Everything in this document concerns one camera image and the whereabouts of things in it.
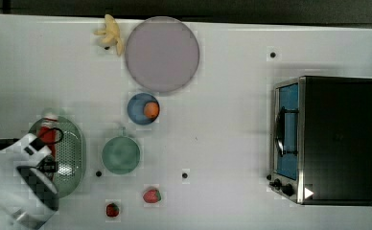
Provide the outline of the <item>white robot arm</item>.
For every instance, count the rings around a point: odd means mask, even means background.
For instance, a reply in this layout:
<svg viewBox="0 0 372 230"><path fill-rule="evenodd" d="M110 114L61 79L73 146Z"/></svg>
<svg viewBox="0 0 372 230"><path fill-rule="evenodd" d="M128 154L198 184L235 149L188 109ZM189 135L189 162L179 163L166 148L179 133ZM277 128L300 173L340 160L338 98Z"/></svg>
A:
<svg viewBox="0 0 372 230"><path fill-rule="evenodd" d="M0 230L39 230L58 211L58 189L39 169L51 155L31 133L0 148Z"/></svg>

